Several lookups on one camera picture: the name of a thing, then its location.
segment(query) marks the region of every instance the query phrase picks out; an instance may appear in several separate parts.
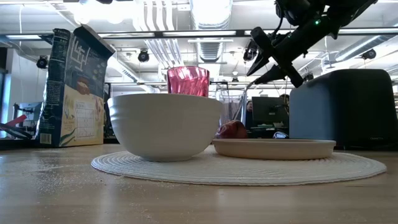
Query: beige plate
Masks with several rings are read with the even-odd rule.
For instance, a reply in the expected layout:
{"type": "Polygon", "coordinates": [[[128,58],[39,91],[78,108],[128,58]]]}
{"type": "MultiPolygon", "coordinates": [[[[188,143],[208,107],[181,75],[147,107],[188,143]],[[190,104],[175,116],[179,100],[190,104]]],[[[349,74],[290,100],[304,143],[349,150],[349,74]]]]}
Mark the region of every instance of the beige plate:
{"type": "Polygon", "coordinates": [[[218,154],[247,159],[300,160],[331,156],[334,141],[306,139],[215,139],[218,154]]]}

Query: wooden table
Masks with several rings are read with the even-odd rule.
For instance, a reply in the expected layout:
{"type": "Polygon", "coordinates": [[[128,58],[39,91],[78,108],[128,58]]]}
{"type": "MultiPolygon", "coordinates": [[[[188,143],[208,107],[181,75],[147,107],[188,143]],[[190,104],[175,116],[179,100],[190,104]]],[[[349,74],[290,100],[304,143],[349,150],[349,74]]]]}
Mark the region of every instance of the wooden table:
{"type": "Polygon", "coordinates": [[[354,152],[388,172],[334,184],[225,187],[105,174],[119,145],[0,152],[0,223],[398,223],[398,152],[354,152]]]}

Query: apple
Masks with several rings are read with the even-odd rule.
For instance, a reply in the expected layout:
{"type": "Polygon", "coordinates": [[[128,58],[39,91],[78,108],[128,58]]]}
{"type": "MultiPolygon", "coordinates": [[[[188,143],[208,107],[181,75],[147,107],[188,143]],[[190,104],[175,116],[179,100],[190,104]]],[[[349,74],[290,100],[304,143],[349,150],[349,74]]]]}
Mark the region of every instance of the apple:
{"type": "Polygon", "coordinates": [[[222,125],[216,134],[218,139],[246,139],[248,133],[240,121],[230,121],[222,125]]]}

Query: woven placemat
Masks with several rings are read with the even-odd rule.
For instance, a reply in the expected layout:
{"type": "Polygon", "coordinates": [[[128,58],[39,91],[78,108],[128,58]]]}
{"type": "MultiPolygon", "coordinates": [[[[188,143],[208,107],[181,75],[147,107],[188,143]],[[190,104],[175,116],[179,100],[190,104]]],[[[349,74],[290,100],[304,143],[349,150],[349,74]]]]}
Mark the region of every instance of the woven placemat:
{"type": "Polygon", "coordinates": [[[266,161],[221,156],[210,146],[182,162],[149,162],[129,152],[91,162],[110,174],[147,180],[206,185],[302,185],[356,180],[386,171],[378,161],[347,153],[308,161],[266,161]]]}

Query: security camera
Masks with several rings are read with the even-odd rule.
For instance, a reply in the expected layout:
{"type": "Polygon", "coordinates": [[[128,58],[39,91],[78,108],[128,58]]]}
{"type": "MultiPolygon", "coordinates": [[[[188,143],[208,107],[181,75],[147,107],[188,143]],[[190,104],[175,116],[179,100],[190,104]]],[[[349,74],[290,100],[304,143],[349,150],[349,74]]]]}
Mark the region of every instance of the security camera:
{"type": "Polygon", "coordinates": [[[46,69],[48,64],[49,61],[47,60],[47,56],[40,56],[40,59],[38,59],[36,66],[37,68],[46,69]]]}
{"type": "Polygon", "coordinates": [[[373,49],[368,50],[367,52],[363,53],[361,56],[361,58],[363,58],[365,60],[366,59],[374,59],[375,57],[376,57],[376,51],[373,49]]]}
{"type": "Polygon", "coordinates": [[[138,61],[140,62],[149,61],[149,54],[147,49],[141,49],[141,52],[138,55],[138,61]]]}
{"type": "Polygon", "coordinates": [[[307,74],[305,74],[305,75],[303,76],[303,79],[304,79],[305,82],[308,82],[308,81],[310,81],[310,80],[313,80],[313,73],[312,73],[312,72],[308,72],[307,74]]]}
{"type": "Polygon", "coordinates": [[[255,59],[257,56],[258,48],[259,47],[255,43],[255,41],[251,39],[244,49],[243,60],[245,62],[250,62],[251,60],[255,59]]]}

